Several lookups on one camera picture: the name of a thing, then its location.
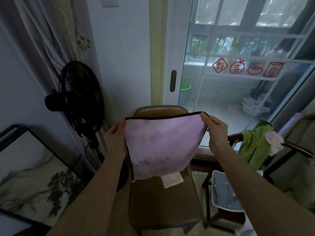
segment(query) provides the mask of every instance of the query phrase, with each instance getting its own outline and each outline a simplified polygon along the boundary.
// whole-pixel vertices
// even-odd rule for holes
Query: door handle
[[[176,75],[177,75],[177,71],[176,70],[172,70],[171,71],[171,83],[169,85],[169,90],[171,92],[175,91],[175,85],[176,85]]]

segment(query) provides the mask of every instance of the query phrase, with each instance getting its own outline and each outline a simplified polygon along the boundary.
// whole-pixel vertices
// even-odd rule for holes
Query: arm
[[[102,166],[47,236],[106,234],[120,169],[126,156],[124,127],[123,119],[107,132],[104,140],[108,154]]]
[[[258,235],[315,235],[315,219],[262,178],[228,144],[227,125],[202,113],[209,147],[228,177]]]

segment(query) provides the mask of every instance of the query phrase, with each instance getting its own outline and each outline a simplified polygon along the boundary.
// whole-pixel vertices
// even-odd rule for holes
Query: light switch
[[[100,0],[102,7],[119,7],[119,0]]]

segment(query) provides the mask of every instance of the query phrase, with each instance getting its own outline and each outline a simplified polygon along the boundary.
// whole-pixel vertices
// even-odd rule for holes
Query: glass door
[[[168,0],[163,104],[229,135],[271,122],[315,67],[314,12],[315,0]]]

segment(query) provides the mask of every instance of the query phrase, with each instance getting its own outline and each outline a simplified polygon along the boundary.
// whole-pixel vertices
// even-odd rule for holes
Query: green bucket
[[[184,107],[185,104],[188,102],[189,94],[191,91],[191,84],[185,81],[180,83],[180,91],[179,91],[179,98],[178,98],[178,105]]]

